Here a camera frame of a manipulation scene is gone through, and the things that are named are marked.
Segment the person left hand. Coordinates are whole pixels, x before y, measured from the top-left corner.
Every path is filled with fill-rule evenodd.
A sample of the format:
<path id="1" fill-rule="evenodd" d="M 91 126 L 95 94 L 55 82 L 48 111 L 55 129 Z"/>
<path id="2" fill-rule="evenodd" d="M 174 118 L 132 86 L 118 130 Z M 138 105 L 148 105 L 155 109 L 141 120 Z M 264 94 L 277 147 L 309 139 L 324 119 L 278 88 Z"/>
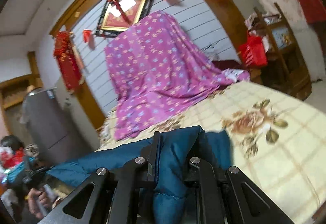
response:
<path id="1" fill-rule="evenodd" d="M 48 213 L 52 208 L 52 203 L 44 189 L 30 189 L 27 202 L 30 213 L 39 220 L 46 215 L 44 212 Z"/>

